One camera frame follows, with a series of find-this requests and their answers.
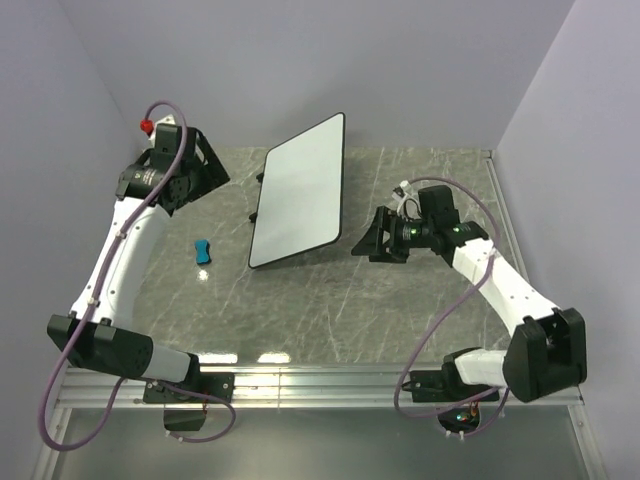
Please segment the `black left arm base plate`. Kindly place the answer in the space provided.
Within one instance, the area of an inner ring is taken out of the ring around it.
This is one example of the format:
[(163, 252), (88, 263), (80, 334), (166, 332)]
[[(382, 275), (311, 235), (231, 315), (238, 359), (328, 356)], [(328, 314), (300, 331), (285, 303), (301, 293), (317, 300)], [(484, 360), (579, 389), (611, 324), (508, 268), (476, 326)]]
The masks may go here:
[(156, 381), (144, 390), (145, 404), (210, 403), (212, 397), (231, 402), (235, 375), (232, 372), (197, 372), (182, 382)]

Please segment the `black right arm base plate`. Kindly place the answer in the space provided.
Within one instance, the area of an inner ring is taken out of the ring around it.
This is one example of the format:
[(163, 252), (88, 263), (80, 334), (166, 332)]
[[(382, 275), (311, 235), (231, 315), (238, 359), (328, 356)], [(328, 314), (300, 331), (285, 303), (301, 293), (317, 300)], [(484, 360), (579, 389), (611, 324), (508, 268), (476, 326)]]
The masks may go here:
[(394, 393), (394, 403), (398, 404), (400, 394), (406, 392), (412, 403), (460, 403), (481, 401), (488, 397), (490, 401), (499, 398), (499, 388), (488, 385), (467, 385), (461, 380), (456, 369), (412, 370), (409, 380), (400, 385)]

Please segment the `white whiteboard with black frame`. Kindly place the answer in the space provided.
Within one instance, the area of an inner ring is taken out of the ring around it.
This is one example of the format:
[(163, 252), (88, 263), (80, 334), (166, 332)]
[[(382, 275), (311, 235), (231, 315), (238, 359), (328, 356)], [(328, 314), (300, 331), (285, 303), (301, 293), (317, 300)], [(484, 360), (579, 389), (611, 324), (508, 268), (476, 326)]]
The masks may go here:
[(342, 233), (346, 115), (338, 112), (265, 157), (248, 266), (331, 245)]

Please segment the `blue whiteboard eraser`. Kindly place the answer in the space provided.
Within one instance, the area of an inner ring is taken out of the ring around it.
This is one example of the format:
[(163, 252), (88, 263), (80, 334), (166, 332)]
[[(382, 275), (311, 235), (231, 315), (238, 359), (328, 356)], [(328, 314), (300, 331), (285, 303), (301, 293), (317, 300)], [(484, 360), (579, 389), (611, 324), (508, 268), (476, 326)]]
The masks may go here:
[(194, 248), (196, 251), (195, 261), (199, 266), (208, 265), (211, 263), (210, 256), (210, 243), (206, 239), (196, 240), (194, 242)]

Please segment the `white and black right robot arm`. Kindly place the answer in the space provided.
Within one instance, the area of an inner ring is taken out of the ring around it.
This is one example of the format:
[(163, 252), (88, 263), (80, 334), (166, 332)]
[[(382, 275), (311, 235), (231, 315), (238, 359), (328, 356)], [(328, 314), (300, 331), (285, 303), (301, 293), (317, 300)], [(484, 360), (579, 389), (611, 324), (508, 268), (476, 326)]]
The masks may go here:
[(454, 205), (457, 182), (433, 177), (414, 191), (404, 181), (393, 191), (396, 208), (377, 208), (351, 253), (372, 263), (404, 264), (414, 249), (428, 249), (471, 284), (509, 335), (504, 350), (472, 347), (444, 357), (438, 370), (407, 365), (396, 387), (414, 401), (474, 402), (511, 392), (529, 403), (587, 379), (586, 323), (574, 308), (545, 298), (499, 252), (499, 235), (463, 221)]

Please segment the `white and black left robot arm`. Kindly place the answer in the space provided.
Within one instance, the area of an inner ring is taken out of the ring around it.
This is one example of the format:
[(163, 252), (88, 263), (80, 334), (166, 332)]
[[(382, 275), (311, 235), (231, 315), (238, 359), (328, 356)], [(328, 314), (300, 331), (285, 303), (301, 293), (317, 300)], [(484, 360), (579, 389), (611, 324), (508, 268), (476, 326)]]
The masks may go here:
[(167, 381), (180, 402), (196, 399), (203, 379), (194, 355), (161, 346), (132, 329), (133, 307), (158, 238), (173, 214), (226, 184), (229, 176), (202, 132), (173, 116), (156, 122), (151, 146), (120, 175), (100, 260), (66, 315), (47, 333), (69, 363), (126, 379)]

